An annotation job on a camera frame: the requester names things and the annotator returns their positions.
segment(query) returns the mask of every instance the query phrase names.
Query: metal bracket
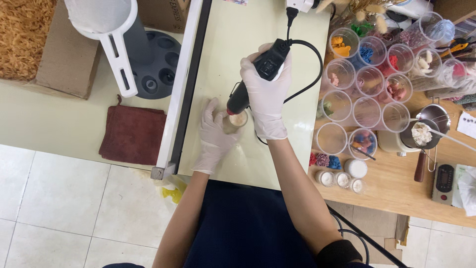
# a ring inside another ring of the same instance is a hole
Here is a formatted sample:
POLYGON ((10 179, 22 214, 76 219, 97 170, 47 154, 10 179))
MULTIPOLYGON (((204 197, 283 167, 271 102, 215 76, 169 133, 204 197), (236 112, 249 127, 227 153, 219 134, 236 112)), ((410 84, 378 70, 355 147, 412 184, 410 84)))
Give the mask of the metal bracket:
POLYGON ((152 168, 150 178, 153 180, 163 180, 164 178, 172 175, 175 170, 175 164, 170 163, 166 168, 155 166, 152 168))

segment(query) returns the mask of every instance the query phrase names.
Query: plastic bag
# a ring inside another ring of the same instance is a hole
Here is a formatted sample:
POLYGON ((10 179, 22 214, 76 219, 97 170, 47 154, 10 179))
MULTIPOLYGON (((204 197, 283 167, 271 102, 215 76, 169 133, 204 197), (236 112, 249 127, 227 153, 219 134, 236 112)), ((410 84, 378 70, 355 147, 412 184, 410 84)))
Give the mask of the plastic bag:
POLYGON ((466 168, 458 179, 458 188, 466 216, 476 216, 476 167, 466 168))
POLYGON ((121 26, 130 13, 131 0, 65 0, 69 20, 76 29, 105 33, 121 26))

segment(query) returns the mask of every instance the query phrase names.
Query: person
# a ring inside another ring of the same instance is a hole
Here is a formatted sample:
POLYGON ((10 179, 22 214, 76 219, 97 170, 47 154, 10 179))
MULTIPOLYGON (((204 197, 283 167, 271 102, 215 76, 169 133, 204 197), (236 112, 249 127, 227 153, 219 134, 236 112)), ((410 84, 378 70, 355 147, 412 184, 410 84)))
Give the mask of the person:
MULTIPOLYGON (((291 85, 291 53, 276 81, 258 75, 253 60, 241 60, 255 130, 269 146, 281 191, 209 180, 240 133, 225 134, 207 102, 200 126, 201 154, 190 183, 165 230, 153 268, 168 267, 370 267, 337 231, 324 199, 303 170, 288 140, 281 110, 291 85)), ((138 268, 116 264, 104 268, 138 268)))

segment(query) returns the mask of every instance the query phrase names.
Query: white table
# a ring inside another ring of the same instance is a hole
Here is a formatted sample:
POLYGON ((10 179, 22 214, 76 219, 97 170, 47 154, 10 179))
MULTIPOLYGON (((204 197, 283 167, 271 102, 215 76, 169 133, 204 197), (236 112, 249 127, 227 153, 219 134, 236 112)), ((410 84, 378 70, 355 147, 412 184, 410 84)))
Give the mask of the white table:
MULTIPOLYGON (((324 57, 330 14, 300 12, 294 19, 290 38, 313 44, 324 57)), ((198 126, 207 98, 217 97, 219 109, 225 109, 229 94, 239 75, 240 60, 257 52, 261 44, 285 39, 286 10, 283 1, 253 0, 247 6, 216 0, 212 2, 203 44, 195 92, 190 109, 178 174, 192 175, 190 169, 200 152, 198 126)), ((292 79, 288 96, 315 80, 319 61, 303 45, 293 45, 292 79)), ((297 158, 307 171, 320 81, 284 105, 283 119, 297 158)), ((220 162, 212 179, 271 189, 279 189, 278 178, 266 145, 254 133, 251 113, 238 144, 220 162)))

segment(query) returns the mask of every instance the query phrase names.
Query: white glove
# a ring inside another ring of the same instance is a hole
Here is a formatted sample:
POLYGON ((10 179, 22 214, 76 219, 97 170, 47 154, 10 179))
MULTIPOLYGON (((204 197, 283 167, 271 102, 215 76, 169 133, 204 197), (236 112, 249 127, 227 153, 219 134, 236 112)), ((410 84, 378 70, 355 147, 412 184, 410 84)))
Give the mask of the white glove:
POLYGON ((199 129, 202 151, 192 168, 194 171, 210 175, 215 172, 215 167, 220 159, 236 144, 241 134, 240 129, 233 134, 223 132, 223 117, 227 116, 227 113, 219 112, 213 120, 212 112, 217 105, 217 98, 213 98, 205 104, 199 129))
POLYGON ((291 52, 284 61, 284 68, 276 81, 261 78, 252 62, 272 43, 261 45, 257 53, 241 59, 240 75, 248 89, 249 106, 255 118, 258 137, 267 140, 282 140, 288 137, 281 110, 291 85, 291 52))

